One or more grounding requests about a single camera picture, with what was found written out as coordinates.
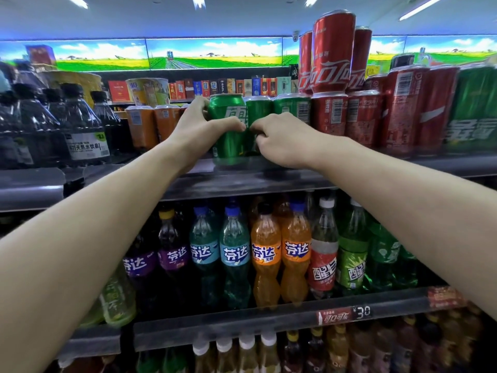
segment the sprite can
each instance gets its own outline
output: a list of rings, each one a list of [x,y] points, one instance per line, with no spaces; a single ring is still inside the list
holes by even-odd
[[[273,101],[267,95],[255,95],[253,97],[246,97],[244,100],[247,105],[248,128],[257,119],[264,118],[264,116],[268,116],[273,112]],[[255,135],[248,128],[245,133],[245,149],[249,154],[253,155],[256,153]]]
[[[274,113],[289,112],[306,124],[311,123],[311,96],[305,93],[278,95],[274,101]]]
[[[478,124],[485,119],[488,98],[494,84],[494,67],[484,63],[461,67],[445,135],[446,150],[463,154],[477,149],[481,133]]]
[[[236,116],[247,125],[247,108],[241,94],[212,95],[208,112],[213,119]],[[224,133],[214,144],[212,154],[217,164],[240,163],[240,158],[245,154],[245,132]]]

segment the ceiling light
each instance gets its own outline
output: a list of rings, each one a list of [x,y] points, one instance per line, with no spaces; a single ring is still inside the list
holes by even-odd
[[[316,1],[317,0],[307,0],[306,1],[306,7],[310,8],[311,6],[313,6],[316,3]]]
[[[193,0],[195,4],[195,9],[202,9],[202,6],[205,8],[205,0]]]
[[[429,8],[431,5],[436,4],[440,0],[428,0],[424,4],[419,5],[416,9],[408,12],[407,14],[404,14],[401,18],[399,18],[399,21],[403,21],[404,19],[407,19],[409,17],[412,17],[414,14],[419,13],[422,10],[425,10],[426,8]]]
[[[69,0],[73,2],[74,4],[78,5],[80,8],[85,8],[88,9],[88,4],[84,2],[83,0]]]

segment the soda can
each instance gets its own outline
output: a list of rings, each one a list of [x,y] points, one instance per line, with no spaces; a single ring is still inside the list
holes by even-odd
[[[339,91],[314,93],[311,98],[312,126],[329,135],[344,136],[348,96]]]
[[[247,109],[241,94],[211,95],[208,110],[212,119],[236,116],[247,125]],[[241,162],[245,154],[245,132],[224,133],[212,148],[217,165],[233,165]]]
[[[313,93],[345,91],[355,34],[355,14],[347,10],[326,13],[314,23],[311,89]]]
[[[458,73],[458,66],[447,64],[432,67],[426,74],[426,98],[415,143],[420,156],[434,156],[442,146]]]
[[[252,78],[252,95],[260,95],[260,82],[261,78]]]
[[[380,149],[385,153],[400,158],[413,154],[428,71],[427,67],[417,64],[388,73],[380,139]]]
[[[264,116],[273,113],[273,101],[268,96],[254,95],[252,97],[245,97],[244,100],[247,106],[247,126],[249,128],[257,119],[264,118]],[[255,135],[248,129],[246,130],[245,150],[251,154],[256,152]]]
[[[362,89],[364,79],[366,78],[366,66],[368,65],[372,36],[373,31],[367,26],[357,26],[355,28],[354,50],[352,53],[352,66],[347,92]]]
[[[299,38],[299,92],[312,94],[311,80],[312,30]]]
[[[295,118],[302,120],[306,124],[310,124],[311,96],[309,94],[281,94],[273,100],[273,105],[275,114],[289,112]]]
[[[414,64],[414,54],[399,54],[390,60],[390,70]]]
[[[345,136],[365,147],[375,147],[382,99],[382,95],[377,90],[349,93]]]
[[[156,106],[154,109],[159,141],[162,142],[171,136],[176,128],[184,109],[173,104]]]
[[[480,121],[486,119],[493,74],[494,68],[484,63],[461,67],[444,140],[448,154],[460,155],[477,149],[483,135],[484,123]]]

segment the beverage shelf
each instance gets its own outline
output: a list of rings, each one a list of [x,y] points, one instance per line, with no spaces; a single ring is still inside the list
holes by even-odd
[[[193,344],[199,339],[236,338],[244,333],[280,332],[450,309],[465,304],[456,290],[441,286],[306,301],[299,307],[285,304],[275,310],[255,308],[138,322],[134,325],[134,347],[136,351],[147,351]]]
[[[133,157],[128,155],[119,160],[126,162]],[[124,165],[118,162],[63,171],[54,168],[0,171],[0,212],[46,209],[64,198],[65,184],[84,181],[84,185],[89,185]],[[416,158],[411,162],[461,177],[497,175],[497,154]],[[211,158],[204,158],[189,173],[176,179],[162,200],[322,188],[336,187],[311,170],[285,169],[262,156],[246,157],[234,166],[216,165]]]
[[[57,358],[117,355],[121,353],[121,330],[108,325],[77,329],[59,352]]]

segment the large coca-cola can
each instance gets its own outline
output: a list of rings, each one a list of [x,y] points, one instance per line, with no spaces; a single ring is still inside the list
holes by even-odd
[[[458,73],[459,67],[447,64],[432,67],[426,74],[425,101],[416,139],[416,149],[420,156],[436,155],[442,146]]]
[[[347,94],[340,91],[314,93],[311,98],[311,125],[329,135],[344,136],[347,122]]]
[[[400,158],[413,154],[428,72],[425,66],[415,64],[388,73],[380,138],[383,152]]]
[[[376,146],[380,123],[382,95],[377,90],[348,93],[345,136],[368,148]]]
[[[355,14],[326,13],[314,23],[311,89],[314,93],[345,91],[350,81]]]
[[[362,87],[363,90],[377,90],[381,94],[385,93],[388,74],[374,74],[369,76]]]
[[[352,53],[352,65],[350,68],[350,81],[347,92],[362,89],[366,78],[366,66],[368,65],[369,48],[373,32],[366,26],[357,26],[354,34],[354,51]]]
[[[312,94],[310,87],[312,71],[312,30],[303,33],[299,39],[299,93]]]

